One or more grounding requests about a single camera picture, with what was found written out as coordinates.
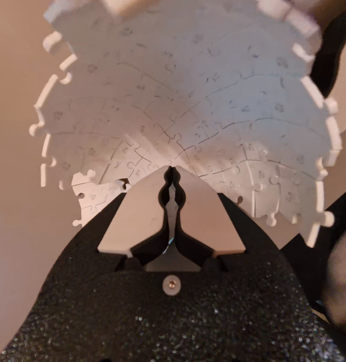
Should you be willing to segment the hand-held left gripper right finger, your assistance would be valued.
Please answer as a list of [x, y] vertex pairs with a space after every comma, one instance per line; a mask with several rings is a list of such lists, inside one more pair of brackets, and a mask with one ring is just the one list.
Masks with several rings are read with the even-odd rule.
[[173, 168], [178, 205], [174, 239], [177, 250], [198, 266], [222, 255], [244, 253], [244, 246], [217, 192], [181, 166]]

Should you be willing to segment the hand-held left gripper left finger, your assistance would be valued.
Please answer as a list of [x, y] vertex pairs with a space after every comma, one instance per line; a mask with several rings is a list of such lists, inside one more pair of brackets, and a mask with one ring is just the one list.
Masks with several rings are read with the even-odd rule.
[[166, 205], [170, 200], [172, 167], [163, 166], [125, 194], [98, 251], [135, 257], [141, 265], [159, 257], [169, 245]]

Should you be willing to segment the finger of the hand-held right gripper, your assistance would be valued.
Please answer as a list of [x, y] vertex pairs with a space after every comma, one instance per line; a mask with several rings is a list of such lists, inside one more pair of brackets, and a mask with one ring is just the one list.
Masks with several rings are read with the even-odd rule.
[[140, 11], [140, 1], [137, 0], [104, 0], [103, 3], [113, 16], [132, 16]]

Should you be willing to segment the colourful cartoon puzzle ball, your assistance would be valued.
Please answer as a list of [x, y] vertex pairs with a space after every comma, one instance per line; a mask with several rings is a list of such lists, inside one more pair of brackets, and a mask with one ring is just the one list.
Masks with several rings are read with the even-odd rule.
[[314, 247], [323, 179], [342, 149], [334, 115], [310, 77], [320, 26], [289, 1], [140, 1], [113, 16], [103, 1], [53, 1], [44, 13], [72, 54], [36, 104], [46, 134], [40, 184], [75, 175], [131, 185], [181, 166], [252, 217], [280, 213]]

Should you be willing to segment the person's right hand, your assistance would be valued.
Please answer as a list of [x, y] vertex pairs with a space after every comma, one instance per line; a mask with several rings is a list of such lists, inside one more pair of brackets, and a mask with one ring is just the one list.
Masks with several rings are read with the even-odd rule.
[[346, 233], [330, 253], [322, 299], [329, 320], [346, 333]]

